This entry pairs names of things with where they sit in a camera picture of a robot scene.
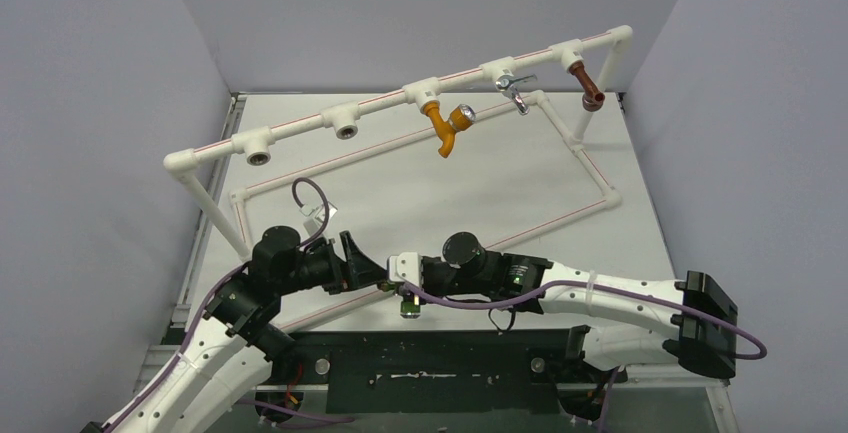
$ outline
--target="gray wall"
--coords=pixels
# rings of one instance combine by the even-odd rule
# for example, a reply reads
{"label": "gray wall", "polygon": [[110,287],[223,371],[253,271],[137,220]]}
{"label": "gray wall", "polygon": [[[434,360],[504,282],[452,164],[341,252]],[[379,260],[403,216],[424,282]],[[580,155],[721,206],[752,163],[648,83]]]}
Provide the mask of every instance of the gray wall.
{"label": "gray wall", "polygon": [[[676,0],[185,0],[235,91],[380,91],[621,24],[626,89]],[[587,57],[590,71],[602,57]],[[562,67],[533,86],[577,89]]]}
{"label": "gray wall", "polygon": [[677,272],[771,347],[731,388],[745,432],[848,431],[845,2],[679,0],[626,96]]}
{"label": "gray wall", "polygon": [[2,0],[0,421],[79,431],[125,403],[197,210],[162,167],[228,92],[180,0]]}

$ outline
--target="white table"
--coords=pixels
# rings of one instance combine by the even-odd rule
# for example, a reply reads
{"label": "white table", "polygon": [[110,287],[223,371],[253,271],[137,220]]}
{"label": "white table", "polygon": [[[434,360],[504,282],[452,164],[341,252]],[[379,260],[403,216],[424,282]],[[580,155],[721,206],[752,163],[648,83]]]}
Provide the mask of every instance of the white table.
{"label": "white table", "polygon": [[[580,114],[580,93],[550,93],[553,105],[568,125]],[[315,114],[338,103],[361,100],[356,95],[248,95],[239,130],[276,125]],[[504,102],[497,93],[452,93],[440,96],[443,115],[458,103],[475,110]],[[270,163],[255,167],[234,156],[226,169],[221,208],[235,219],[230,192],[271,178],[397,138],[429,125],[412,105],[366,116],[356,137],[341,141],[332,129],[317,130],[271,146]],[[630,143],[622,112],[610,95],[598,111],[584,141],[592,161],[614,185],[623,203],[601,211],[509,251],[541,256],[568,266],[634,279],[674,278],[647,189]],[[552,218],[597,202],[598,188],[538,107],[527,116],[517,112],[481,122],[460,133],[448,159],[441,158],[436,138],[313,177],[339,208],[328,237],[349,230],[362,250],[379,264],[390,254],[418,251],[438,256],[451,234],[471,231],[483,245],[543,224]],[[301,198],[317,204],[317,195],[301,185]],[[298,228],[303,216],[289,188],[251,198],[245,207],[253,238],[275,225]],[[192,304],[238,264],[235,251],[213,230],[208,235]],[[337,253],[343,257],[341,248]],[[361,292],[329,296],[315,288],[283,298],[278,326],[318,308],[349,301]],[[404,320],[399,299],[357,310],[321,326],[324,331],[491,329],[485,312],[425,306],[421,318]],[[495,312],[504,323],[507,314]],[[580,315],[519,315],[516,328],[567,328],[598,324]]]}

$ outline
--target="orange faucet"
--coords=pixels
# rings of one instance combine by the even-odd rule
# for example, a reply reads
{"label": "orange faucet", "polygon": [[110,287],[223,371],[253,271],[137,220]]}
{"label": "orange faucet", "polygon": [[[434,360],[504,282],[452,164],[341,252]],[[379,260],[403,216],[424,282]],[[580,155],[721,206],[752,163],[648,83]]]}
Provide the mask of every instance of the orange faucet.
{"label": "orange faucet", "polygon": [[421,113],[427,115],[433,123],[433,129],[436,130],[436,135],[442,140],[442,146],[439,148],[439,154],[442,158],[447,158],[453,150],[456,134],[460,131],[465,131],[474,124],[477,116],[474,110],[468,105],[457,106],[448,116],[448,121],[442,119],[439,114],[439,102],[430,101],[421,108]]}

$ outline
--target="screw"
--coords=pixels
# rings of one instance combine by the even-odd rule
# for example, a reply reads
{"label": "screw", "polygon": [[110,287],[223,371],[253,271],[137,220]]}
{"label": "screw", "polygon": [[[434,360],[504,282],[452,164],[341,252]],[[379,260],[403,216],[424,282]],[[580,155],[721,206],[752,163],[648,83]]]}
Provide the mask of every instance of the screw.
{"label": "screw", "polygon": [[320,358],[315,362],[315,373],[326,375],[330,372],[330,362],[326,358]]}
{"label": "screw", "polygon": [[545,371],[545,360],[542,358],[533,358],[530,360],[530,371],[533,373],[542,373]]}

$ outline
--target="purple cable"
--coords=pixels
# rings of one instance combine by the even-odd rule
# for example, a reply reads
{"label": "purple cable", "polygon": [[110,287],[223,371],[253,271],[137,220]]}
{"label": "purple cable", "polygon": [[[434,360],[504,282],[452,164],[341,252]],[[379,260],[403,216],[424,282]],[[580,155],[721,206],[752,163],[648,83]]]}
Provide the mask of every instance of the purple cable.
{"label": "purple cable", "polygon": [[174,371],[174,368],[177,367],[177,363],[179,363],[180,361],[179,355],[185,353],[188,349],[188,345],[191,342],[191,338],[194,336],[194,331],[197,329],[197,325],[200,324],[200,319],[203,317],[203,311],[206,309],[206,305],[208,305],[209,302],[212,301],[212,298],[215,296],[215,293],[218,291],[219,288],[221,288],[224,283],[227,282],[227,280],[229,280],[236,274],[244,271],[244,268],[246,266],[247,263],[243,263],[242,265],[236,267],[235,269],[221,277],[221,279],[218,280],[218,283],[216,283],[215,286],[213,286],[212,289],[209,290],[209,293],[206,293],[206,296],[203,298],[203,301],[200,302],[200,305],[197,307],[197,312],[194,314],[194,318],[191,320],[191,324],[189,325],[188,329],[186,329],[186,336],[185,338],[183,338],[183,342],[180,344],[180,348],[177,350],[177,354],[171,357],[168,362],[168,365],[162,369],[162,374],[156,377],[155,380],[151,381],[147,385],[147,388],[145,388],[144,391],[141,392],[141,394],[135,397],[132,403],[130,403],[130,405],[124,409],[123,413],[121,413],[117,418],[115,418],[115,421],[112,422],[103,431],[103,433],[112,433],[113,431],[115,431],[115,428],[117,428],[124,420],[126,420],[127,417],[130,416],[130,413],[132,413],[133,410],[138,407],[138,405],[140,405],[151,394],[153,394],[153,392],[156,391],[157,388],[159,388],[159,385],[161,385],[162,382],[165,381],[166,378],[168,378],[171,372]]}
{"label": "purple cable", "polygon": [[[456,308],[459,310],[491,310],[491,309],[502,309],[508,308],[510,306],[515,306],[519,303],[524,303],[525,301],[532,300],[538,296],[541,296],[549,288],[553,288],[554,286],[571,286],[577,288],[586,288],[588,283],[584,281],[573,281],[573,280],[556,280],[551,281],[549,283],[545,283],[544,285],[536,288],[529,293],[525,293],[521,296],[516,296],[515,298],[511,298],[509,300],[502,301],[491,301],[488,303],[457,303],[455,301],[446,300],[444,298],[439,298],[437,296],[433,296],[421,288],[413,285],[412,283],[404,283],[403,287],[412,293],[418,295],[419,298],[426,300],[428,303],[433,303],[435,305],[446,306],[448,308]],[[768,354],[768,350],[766,349],[766,345],[763,344],[762,341],[757,339],[754,335],[748,333],[747,331],[739,328],[736,325],[730,324],[720,318],[716,318],[715,316],[704,313],[703,311],[696,310],[695,308],[678,305],[677,303],[673,303],[671,301],[663,300],[660,298],[654,298],[653,296],[640,295],[639,293],[633,293],[627,290],[621,290],[619,288],[613,288],[611,286],[599,285],[595,284],[594,289],[597,291],[604,291],[606,293],[612,293],[619,296],[624,296],[627,298],[632,298],[634,300],[644,301],[646,303],[653,303],[655,305],[665,306],[666,308],[672,308],[675,310],[679,310],[687,315],[694,316],[695,318],[699,318],[701,320],[707,321],[714,325],[720,326],[734,335],[741,336],[746,340],[750,341],[754,344],[760,351],[757,353],[733,353],[731,355],[732,358],[736,358],[739,360],[760,360],[766,357]]]}
{"label": "purple cable", "polygon": [[610,379],[607,382],[607,391],[604,393],[604,404],[601,406],[601,416],[598,417],[597,428],[598,431],[604,431],[604,423],[607,421],[607,412],[609,411],[609,399],[612,395],[612,387],[615,385],[615,379],[618,378],[618,372],[621,370],[621,367],[618,366],[613,370],[610,375]]}
{"label": "purple cable", "polygon": [[289,430],[298,429],[299,430],[299,429],[304,429],[304,428],[321,428],[321,427],[329,426],[329,425],[338,425],[340,423],[352,423],[353,420],[354,420],[354,418],[352,418],[350,416],[339,416],[339,417],[334,418],[334,417],[331,417],[331,416],[322,416],[322,415],[312,415],[312,414],[309,414],[309,413],[301,413],[300,411],[285,408],[285,407],[282,407],[282,406],[279,406],[279,405],[275,405],[273,403],[266,403],[264,401],[258,401],[258,400],[248,400],[248,399],[244,399],[244,398],[242,398],[241,400],[238,400],[236,402],[236,404],[237,405],[261,406],[262,408],[265,408],[267,410],[278,411],[280,413],[285,413],[289,416],[296,416],[298,418],[303,418],[305,420],[314,420],[314,421],[320,421],[321,422],[321,424],[319,424],[319,425],[285,425],[283,423],[278,423],[277,427],[282,428],[284,430],[285,429],[289,429]]}
{"label": "purple cable", "polygon": [[294,198],[294,202],[297,203],[298,207],[303,207],[303,202],[300,201],[300,198],[297,196],[297,185],[299,185],[300,183],[306,183],[312,188],[314,188],[315,191],[318,193],[318,196],[321,197],[321,204],[324,206],[324,221],[321,222],[321,226],[318,227],[318,231],[316,231],[315,234],[305,239],[303,242],[300,243],[300,245],[298,245],[300,247],[304,247],[320,238],[321,235],[324,234],[324,230],[327,229],[327,225],[330,223],[330,202],[327,200],[327,195],[324,194],[324,190],[322,190],[321,187],[318,186],[318,183],[315,183],[309,178],[301,176],[295,178],[295,180],[292,182],[292,197]]}

